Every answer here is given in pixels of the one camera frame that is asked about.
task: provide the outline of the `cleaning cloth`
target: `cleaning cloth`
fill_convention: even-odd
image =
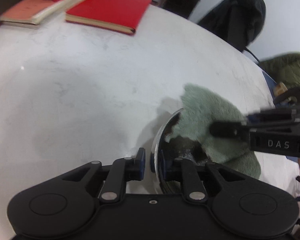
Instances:
[[[183,110],[178,123],[165,138],[181,136],[198,141],[208,158],[233,170],[258,179],[260,164],[248,144],[239,139],[213,137],[209,126],[214,121],[245,121],[245,116],[229,101],[206,88],[188,84],[181,97]]]

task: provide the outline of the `round table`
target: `round table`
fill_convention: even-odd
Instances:
[[[6,208],[19,191],[93,160],[111,164],[139,147],[149,156],[161,124],[182,107],[186,83],[211,89],[243,113],[272,106],[257,65],[154,6],[135,36],[67,23],[64,14],[38,30],[1,26],[0,240],[14,234]],[[258,159],[260,179],[287,190],[297,165],[284,156]],[[145,180],[130,182],[128,191],[154,193],[153,178],[147,162]]]

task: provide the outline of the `red book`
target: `red book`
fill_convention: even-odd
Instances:
[[[133,35],[151,0],[85,0],[66,12],[66,21]]]

